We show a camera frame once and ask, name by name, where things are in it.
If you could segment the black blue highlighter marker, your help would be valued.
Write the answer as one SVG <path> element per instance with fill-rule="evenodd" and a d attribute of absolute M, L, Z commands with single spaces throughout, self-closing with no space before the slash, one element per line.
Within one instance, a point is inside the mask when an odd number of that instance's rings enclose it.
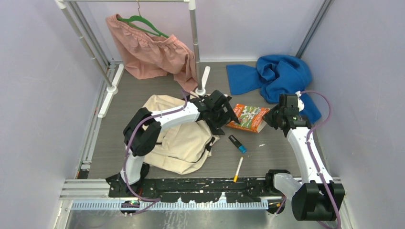
<path fill-rule="evenodd" d="M 228 138 L 242 154 L 247 151 L 245 146 L 234 135 L 230 135 Z"/>

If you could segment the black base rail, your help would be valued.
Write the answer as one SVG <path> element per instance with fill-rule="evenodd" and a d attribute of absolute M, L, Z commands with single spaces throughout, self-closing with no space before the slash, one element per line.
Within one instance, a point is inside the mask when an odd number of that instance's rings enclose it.
<path fill-rule="evenodd" d="M 184 203 L 218 202 L 224 195 L 228 203 L 255 203 L 261 198 L 281 197 L 267 177 L 230 178 L 142 178 L 127 186 L 123 178 L 113 175 L 105 179 L 110 198 L 135 198 L 152 202 Z"/>

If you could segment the pink garment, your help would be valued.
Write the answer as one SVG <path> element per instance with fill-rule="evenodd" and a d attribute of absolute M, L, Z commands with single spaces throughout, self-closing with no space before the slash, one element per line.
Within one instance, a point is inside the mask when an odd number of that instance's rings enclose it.
<path fill-rule="evenodd" d="M 137 79 L 172 74 L 186 91 L 197 85 L 196 58 L 176 36 L 154 36 L 120 21 L 119 14 L 108 16 L 106 24 L 125 69 Z"/>

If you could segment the metal corner pole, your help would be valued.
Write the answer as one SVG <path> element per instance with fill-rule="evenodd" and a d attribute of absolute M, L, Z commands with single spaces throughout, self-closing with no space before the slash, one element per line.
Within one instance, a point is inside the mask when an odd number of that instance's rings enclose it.
<path fill-rule="evenodd" d="M 303 56 L 309 43 L 311 42 L 313 36 L 315 35 L 318 27 L 321 25 L 323 19 L 325 18 L 328 10 L 330 9 L 330 7 L 333 3 L 334 3 L 334 0 L 324 0 L 322 2 L 310 28 L 308 29 L 308 31 L 295 55 L 296 57 L 301 58 Z"/>

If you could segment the cream canvas backpack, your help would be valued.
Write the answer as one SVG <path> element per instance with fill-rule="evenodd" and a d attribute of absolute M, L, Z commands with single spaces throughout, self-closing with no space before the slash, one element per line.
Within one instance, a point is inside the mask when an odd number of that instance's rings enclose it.
<path fill-rule="evenodd" d="M 161 130 L 144 162 L 180 175 L 189 174 L 203 166 L 218 140 L 205 121 L 186 122 Z"/>

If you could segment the orange paperback book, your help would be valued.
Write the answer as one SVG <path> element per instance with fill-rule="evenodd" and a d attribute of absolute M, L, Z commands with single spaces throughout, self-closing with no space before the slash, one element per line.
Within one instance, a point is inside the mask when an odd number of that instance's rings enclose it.
<path fill-rule="evenodd" d="M 226 126 L 248 132 L 260 133 L 266 126 L 266 123 L 263 121 L 263 116 L 270 111 L 270 109 L 236 104 L 233 111 L 240 123 L 238 124 L 235 121 L 231 121 Z"/>

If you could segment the white yellow pen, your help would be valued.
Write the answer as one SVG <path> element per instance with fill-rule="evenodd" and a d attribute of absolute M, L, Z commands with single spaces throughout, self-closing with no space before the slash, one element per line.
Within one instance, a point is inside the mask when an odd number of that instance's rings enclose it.
<path fill-rule="evenodd" d="M 236 172 L 235 172 L 235 175 L 234 175 L 234 178 L 233 178 L 233 182 L 234 182 L 234 183 L 236 183 L 237 180 L 238 180 L 238 176 L 239 176 L 239 173 L 240 173 L 240 169 L 241 169 L 243 160 L 244 160 L 244 157 L 243 157 L 243 156 L 240 157 L 240 160 L 239 160 L 239 162 L 238 162 L 238 165 L 237 165 L 237 168 L 236 168 Z"/>

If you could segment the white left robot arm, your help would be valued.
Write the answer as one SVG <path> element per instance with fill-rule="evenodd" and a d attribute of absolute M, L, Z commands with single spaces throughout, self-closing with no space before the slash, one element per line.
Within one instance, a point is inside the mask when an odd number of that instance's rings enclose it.
<path fill-rule="evenodd" d="M 238 122 L 231 97 L 216 90 L 183 99 L 153 95 L 123 130 L 125 156 L 119 173 L 106 178 L 109 197 L 140 197 L 150 167 L 178 174 L 199 169 L 223 126 Z"/>

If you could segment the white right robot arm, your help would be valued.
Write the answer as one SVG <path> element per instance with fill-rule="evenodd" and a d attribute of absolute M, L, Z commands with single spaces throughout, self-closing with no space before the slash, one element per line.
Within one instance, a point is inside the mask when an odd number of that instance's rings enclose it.
<path fill-rule="evenodd" d="M 296 220 L 336 221 L 340 227 L 339 210 L 345 189 L 334 181 L 322 162 L 313 142 L 317 127 L 300 114 L 304 108 L 302 94 L 280 94 L 278 104 L 263 116 L 270 127 L 283 131 L 294 151 L 301 179 L 296 180 L 287 170 L 271 169 L 266 174 L 265 189 L 271 196 L 281 193 L 284 200 L 289 200 Z"/>

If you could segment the blue cloth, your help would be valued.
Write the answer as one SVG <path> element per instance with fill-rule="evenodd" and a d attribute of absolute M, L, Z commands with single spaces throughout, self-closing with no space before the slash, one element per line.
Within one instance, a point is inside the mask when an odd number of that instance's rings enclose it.
<path fill-rule="evenodd" d="M 305 91 L 312 82 L 308 65 L 300 58 L 290 55 L 262 56 L 255 67 L 229 64 L 226 71 L 232 95 L 258 89 L 260 95 L 270 104 L 277 104 L 280 94 Z"/>

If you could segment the metal clothes rack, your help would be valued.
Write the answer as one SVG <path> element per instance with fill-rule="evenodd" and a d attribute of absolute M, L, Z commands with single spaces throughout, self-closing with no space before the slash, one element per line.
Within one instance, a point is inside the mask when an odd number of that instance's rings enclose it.
<path fill-rule="evenodd" d="M 205 85 L 210 68 L 206 67 L 200 74 L 200 57 L 196 28 L 196 2 L 187 0 L 193 38 L 193 49 L 189 49 L 174 35 L 168 36 L 159 31 L 149 20 L 140 14 L 123 18 L 114 14 L 106 18 L 107 27 L 115 42 L 123 63 L 111 81 L 106 73 L 106 67 L 97 60 L 85 37 L 69 13 L 68 7 L 78 13 L 79 9 L 73 0 L 57 0 L 55 2 L 71 24 L 83 47 L 97 68 L 101 71 L 107 83 L 107 94 L 98 112 L 99 118 L 107 114 L 114 95 L 118 92 L 117 85 L 124 70 L 138 79 L 155 78 L 168 73 L 173 74 L 174 80 L 188 92 L 203 96 L 206 94 Z"/>

